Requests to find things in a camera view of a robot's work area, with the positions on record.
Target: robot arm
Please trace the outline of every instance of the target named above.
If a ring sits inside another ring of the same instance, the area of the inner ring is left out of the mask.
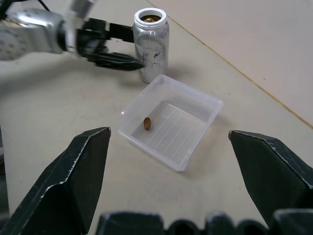
[[[132,71],[143,67],[135,58],[120,53],[108,53],[106,40],[111,37],[134,42],[131,27],[110,24],[97,19],[85,21],[92,0],[74,0],[65,17],[41,10],[6,11],[14,1],[0,5],[0,61],[18,59],[31,52],[61,54],[67,51],[95,63],[96,66]]]
[[[101,189],[108,190],[102,184],[110,136],[109,127],[76,136],[0,235],[88,234]],[[102,214],[95,235],[312,235],[313,169],[276,138],[231,131],[229,139],[246,189],[269,228],[251,219],[234,226],[226,214],[213,212],[203,230],[185,219],[165,230],[157,214],[122,211]]]

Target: cable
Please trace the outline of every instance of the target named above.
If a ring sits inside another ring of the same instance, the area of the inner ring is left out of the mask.
[[[46,9],[47,11],[50,11],[50,9],[47,7],[47,5],[43,2],[43,0],[38,0],[38,2]]]

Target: bottle opening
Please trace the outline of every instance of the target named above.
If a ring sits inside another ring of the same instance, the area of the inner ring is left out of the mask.
[[[166,24],[167,16],[161,9],[145,8],[136,12],[134,20],[141,28],[155,28]]]
[[[161,20],[161,17],[155,16],[155,15],[148,15],[148,16],[143,16],[140,19],[144,22],[152,23],[152,22],[157,22]]]

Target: silver bottle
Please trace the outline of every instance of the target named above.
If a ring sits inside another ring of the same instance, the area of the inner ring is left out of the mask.
[[[138,11],[133,32],[137,58],[145,65],[139,70],[141,81],[151,83],[167,69],[169,25],[166,13],[157,8]]]

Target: ridged plastic bottom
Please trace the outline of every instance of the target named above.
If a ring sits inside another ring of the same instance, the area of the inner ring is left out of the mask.
[[[206,125],[206,122],[164,101],[148,117],[152,121],[151,129],[146,131],[142,123],[132,136],[177,164],[188,156],[188,150]]]

